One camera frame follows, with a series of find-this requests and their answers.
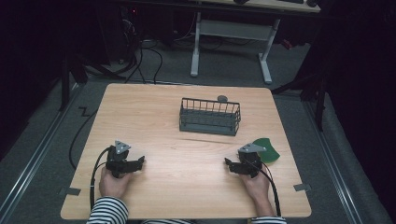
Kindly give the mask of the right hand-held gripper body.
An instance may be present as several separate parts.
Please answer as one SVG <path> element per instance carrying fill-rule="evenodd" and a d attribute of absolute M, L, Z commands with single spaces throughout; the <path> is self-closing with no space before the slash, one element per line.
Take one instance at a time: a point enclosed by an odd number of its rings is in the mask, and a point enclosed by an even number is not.
<path fill-rule="evenodd" d="M 249 175 L 251 178 L 258 175 L 262 169 L 262 159 L 260 152 L 266 152 L 266 147 L 253 143 L 244 145 L 238 149 L 238 159 L 240 160 L 241 174 Z"/>

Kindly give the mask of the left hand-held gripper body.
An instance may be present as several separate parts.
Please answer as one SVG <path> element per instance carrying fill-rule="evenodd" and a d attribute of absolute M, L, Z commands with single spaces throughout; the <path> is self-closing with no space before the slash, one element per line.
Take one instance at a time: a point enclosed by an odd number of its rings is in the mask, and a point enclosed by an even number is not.
<path fill-rule="evenodd" d="M 119 178 L 120 175 L 127 174 L 125 173 L 126 167 L 134 166 L 127 161 L 130 148 L 128 144 L 119 140 L 115 141 L 114 146 L 109 147 L 106 158 L 106 168 L 114 177 Z"/>

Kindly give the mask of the person's left hand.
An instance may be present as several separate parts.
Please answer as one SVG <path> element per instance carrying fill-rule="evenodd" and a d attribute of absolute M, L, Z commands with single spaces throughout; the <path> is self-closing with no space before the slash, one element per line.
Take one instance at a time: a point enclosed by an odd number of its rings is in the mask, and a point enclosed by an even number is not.
<path fill-rule="evenodd" d="M 116 178 L 109 170 L 107 170 L 107 168 L 103 168 L 101 172 L 101 180 L 99 182 L 100 194 L 103 197 L 122 199 L 132 177 L 132 173 L 127 173 L 122 178 Z"/>

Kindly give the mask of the person's right hand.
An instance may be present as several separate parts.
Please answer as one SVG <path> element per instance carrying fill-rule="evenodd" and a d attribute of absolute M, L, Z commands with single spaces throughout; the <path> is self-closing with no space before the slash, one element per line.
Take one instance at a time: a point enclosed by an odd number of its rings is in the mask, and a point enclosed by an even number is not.
<path fill-rule="evenodd" d="M 250 175 L 240 175 L 239 177 L 247 189 L 247 194 L 254 203 L 269 202 L 268 190 L 270 182 L 265 169 L 261 169 L 255 177 Z"/>

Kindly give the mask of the green flat plate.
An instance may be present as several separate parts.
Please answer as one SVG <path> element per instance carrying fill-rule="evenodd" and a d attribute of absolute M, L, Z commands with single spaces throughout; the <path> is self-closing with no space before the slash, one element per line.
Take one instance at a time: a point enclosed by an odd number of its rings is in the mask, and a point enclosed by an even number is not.
<path fill-rule="evenodd" d="M 259 153 L 262 162 L 271 163 L 279 159 L 280 155 L 272 146 L 269 138 L 256 139 L 253 144 L 265 148 L 264 151 Z"/>

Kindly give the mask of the person's striped shirt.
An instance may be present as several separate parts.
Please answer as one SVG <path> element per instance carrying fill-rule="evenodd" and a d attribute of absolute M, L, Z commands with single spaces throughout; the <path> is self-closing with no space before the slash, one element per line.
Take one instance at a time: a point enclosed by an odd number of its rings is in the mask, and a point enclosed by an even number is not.
<path fill-rule="evenodd" d="M 185 219 L 146 219 L 140 224 L 195 224 L 190 220 Z"/>

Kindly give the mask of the black metal stand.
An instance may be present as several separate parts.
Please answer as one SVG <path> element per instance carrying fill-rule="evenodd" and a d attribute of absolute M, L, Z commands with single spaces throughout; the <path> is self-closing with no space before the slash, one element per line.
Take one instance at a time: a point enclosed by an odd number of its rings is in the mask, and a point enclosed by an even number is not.
<path fill-rule="evenodd" d="M 324 100 L 327 77 L 327 62 L 303 63 L 293 81 L 271 90 L 271 93 L 280 94 L 287 90 L 301 90 L 300 99 L 302 101 L 308 102 L 314 100 L 316 102 L 314 121 L 318 129 L 323 131 L 322 119 L 325 109 Z"/>
<path fill-rule="evenodd" d="M 67 53 L 62 61 L 62 103 L 60 110 L 64 111 L 70 101 L 70 77 L 77 82 L 77 84 L 86 84 L 88 77 L 86 75 L 83 60 L 80 55 L 75 53 Z"/>

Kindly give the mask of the dark computer tower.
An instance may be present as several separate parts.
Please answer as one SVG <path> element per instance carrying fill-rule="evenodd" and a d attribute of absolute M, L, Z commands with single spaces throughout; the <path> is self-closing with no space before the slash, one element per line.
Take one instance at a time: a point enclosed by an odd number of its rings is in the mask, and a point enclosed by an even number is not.
<path fill-rule="evenodd" d="M 120 64 L 128 62 L 134 36 L 131 10 L 126 6 L 103 4 L 99 11 L 108 59 Z"/>

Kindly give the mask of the white-framed desk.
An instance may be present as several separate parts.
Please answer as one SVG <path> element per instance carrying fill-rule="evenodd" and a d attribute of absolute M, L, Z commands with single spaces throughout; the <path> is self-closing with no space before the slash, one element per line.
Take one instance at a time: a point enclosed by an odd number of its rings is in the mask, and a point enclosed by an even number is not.
<path fill-rule="evenodd" d="M 315 0 L 197 0 L 197 6 L 219 4 L 233 6 L 237 9 L 267 9 L 270 12 L 295 12 L 319 14 L 320 7 Z M 200 39 L 202 35 L 230 37 L 247 40 L 264 41 L 266 43 L 263 52 L 258 54 L 258 60 L 262 69 L 263 80 L 266 84 L 272 83 L 268 68 L 267 57 L 273 45 L 280 17 L 276 16 L 270 24 L 259 25 L 241 21 L 220 21 L 215 19 L 203 19 L 201 13 L 196 13 L 194 49 L 191 58 L 191 76 L 199 74 Z"/>

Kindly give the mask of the metal floor rail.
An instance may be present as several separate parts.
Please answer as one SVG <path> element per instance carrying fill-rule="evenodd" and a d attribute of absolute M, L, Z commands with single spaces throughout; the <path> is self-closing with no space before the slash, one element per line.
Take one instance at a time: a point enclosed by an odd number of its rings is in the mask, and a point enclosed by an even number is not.
<path fill-rule="evenodd" d="M 61 85 L 55 87 L 49 98 L 29 119 L 26 128 L 6 157 L 0 161 L 0 224 L 7 224 L 22 195 L 35 176 L 49 151 L 53 136 L 62 124 L 70 105 L 78 97 L 83 84 L 73 84 L 65 107 Z"/>
<path fill-rule="evenodd" d="M 329 175 L 332 179 L 334 188 L 341 202 L 341 205 L 344 208 L 349 223 L 363 224 L 359 209 L 357 208 L 353 200 L 353 197 L 351 195 L 351 192 L 349 190 L 349 187 L 347 186 L 347 183 L 343 178 L 340 169 L 334 159 L 334 156 L 332 154 L 330 145 L 325 137 L 325 134 L 323 133 L 323 131 L 319 129 L 318 125 L 316 124 L 315 112 L 313 106 L 310 103 L 305 103 L 305 102 L 302 102 L 302 105 L 320 143 L 320 149 L 323 155 L 323 159 L 325 161 L 326 166 L 328 167 Z"/>

